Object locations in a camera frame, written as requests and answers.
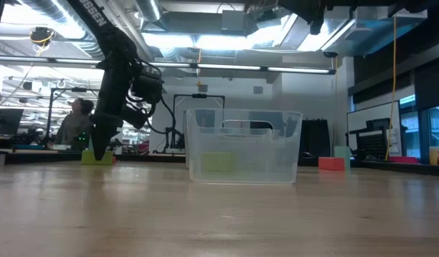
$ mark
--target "yellow-green block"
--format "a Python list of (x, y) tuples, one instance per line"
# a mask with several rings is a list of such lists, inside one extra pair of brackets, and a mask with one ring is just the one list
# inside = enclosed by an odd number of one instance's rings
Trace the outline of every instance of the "yellow-green block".
[(202, 153), (202, 169), (204, 172), (235, 171), (234, 153)]
[(113, 152), (106, 151), (104, 157), (97, 161), (93, 151), (84, 150), (81, 154), (81, 165), (111, 165), (113, 164)]

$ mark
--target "wooden tabletop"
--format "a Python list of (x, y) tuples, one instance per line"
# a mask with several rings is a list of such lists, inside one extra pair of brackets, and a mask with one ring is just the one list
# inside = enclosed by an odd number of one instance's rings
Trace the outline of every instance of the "wooden tabletop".
[(0, 256), (439, 257), (439, 178), (300, 168), (294, 186), (225, 186), (184, 163), (6, 166)]

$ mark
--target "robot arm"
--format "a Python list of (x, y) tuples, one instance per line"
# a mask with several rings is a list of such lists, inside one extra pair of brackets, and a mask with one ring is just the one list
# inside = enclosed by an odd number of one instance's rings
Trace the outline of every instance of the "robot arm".
[[(94, 0), (67, 1), (94, 34), (106, 57), (97, 65), (105, 72), (92, 116), (94, 128), (91, 133), (94, 155), (101, 160), (111, 137), (117, 134), (116, 129), (123, 126), (123, 121), (140, 129), (154, 113), (162, 97), (161, 71), (138, 57), (135, 43), (106, 18)], [(142, 109), (129, 103), (127, 99), (132, 99), (128, 96), (129, 89), (134, 96), (141, 98), (138, 102), (152, 105), (151, 110), (143, 113)]]

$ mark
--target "person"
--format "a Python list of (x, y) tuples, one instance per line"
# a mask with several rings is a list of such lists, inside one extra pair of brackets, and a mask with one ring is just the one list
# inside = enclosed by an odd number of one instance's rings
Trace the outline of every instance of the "person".
[(71, 145), (75, 137), (79, 136), (80, 133), (89, 135), (93, 126), (89, 118), (92, 109), (94, 109), (92, 101), (81, 98), (75, 100), (71, 105), (73, 112), (65, 117), (57, 131), (55, 144)]

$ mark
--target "clear plastic bin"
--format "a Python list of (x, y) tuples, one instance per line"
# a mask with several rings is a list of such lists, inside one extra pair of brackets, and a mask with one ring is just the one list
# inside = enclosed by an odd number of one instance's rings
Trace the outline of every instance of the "clear plastic bin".
[(302, 114), (190, 109), (189, 173), (204, 183), (294, 183)]

